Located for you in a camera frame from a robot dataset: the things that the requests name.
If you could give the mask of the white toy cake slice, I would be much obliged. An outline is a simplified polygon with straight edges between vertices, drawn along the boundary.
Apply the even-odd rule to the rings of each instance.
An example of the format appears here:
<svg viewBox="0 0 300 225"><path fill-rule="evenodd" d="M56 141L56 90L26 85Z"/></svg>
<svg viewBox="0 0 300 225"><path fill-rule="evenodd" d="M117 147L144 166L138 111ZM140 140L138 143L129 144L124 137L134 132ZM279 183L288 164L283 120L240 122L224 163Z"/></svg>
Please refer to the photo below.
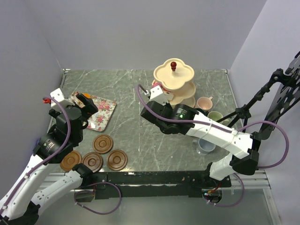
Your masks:
<svg viewBox="0 0 300 225"><path fill-rule="evenodd" d="M172 92L164 91L164 94L165 94L165 96L166 96L166 98L167 98L168 101L172 101L172 99L173 99Z"/></svg>

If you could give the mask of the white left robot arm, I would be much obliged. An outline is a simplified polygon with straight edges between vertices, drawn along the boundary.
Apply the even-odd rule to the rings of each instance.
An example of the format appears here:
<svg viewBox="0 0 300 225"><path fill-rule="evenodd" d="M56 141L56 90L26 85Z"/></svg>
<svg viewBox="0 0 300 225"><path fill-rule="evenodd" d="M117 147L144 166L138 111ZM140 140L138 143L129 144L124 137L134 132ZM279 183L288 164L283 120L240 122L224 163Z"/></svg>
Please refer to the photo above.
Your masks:
<svg viewBox="0 0 300 225"><path fill-rule="evenodd" d="M76 98L83 103L83 107L64 98L62 93L57 97L43 98L45 104L51 105L49 114L56 122L40 138L24 171L1 199L2 225L33 225L43 210L64 194L78 187L91 186L93 171L78 163L61 180L38 191L52 169L83 140L88 119L98 112L93 100L85 94L79 93Z"/></svg>

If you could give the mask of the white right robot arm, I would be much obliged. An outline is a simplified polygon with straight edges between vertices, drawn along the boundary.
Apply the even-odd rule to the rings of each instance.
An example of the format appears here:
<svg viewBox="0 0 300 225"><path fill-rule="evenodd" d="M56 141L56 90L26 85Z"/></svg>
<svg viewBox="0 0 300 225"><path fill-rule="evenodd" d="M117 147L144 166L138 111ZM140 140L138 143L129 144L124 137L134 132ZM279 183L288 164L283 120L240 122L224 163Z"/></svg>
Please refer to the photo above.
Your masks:
<svg viewBox="0 0 300 225"><path fill-rule="evenodd" d="M159 127L163 134L183 134L208 141L226 151L228 155L206 168L205 183L216 186L233 173L253 175L257 170L260 143L254 135L239 132L209 119L200 110L184 104L174 108L149 101L140 116Z"/></svg>

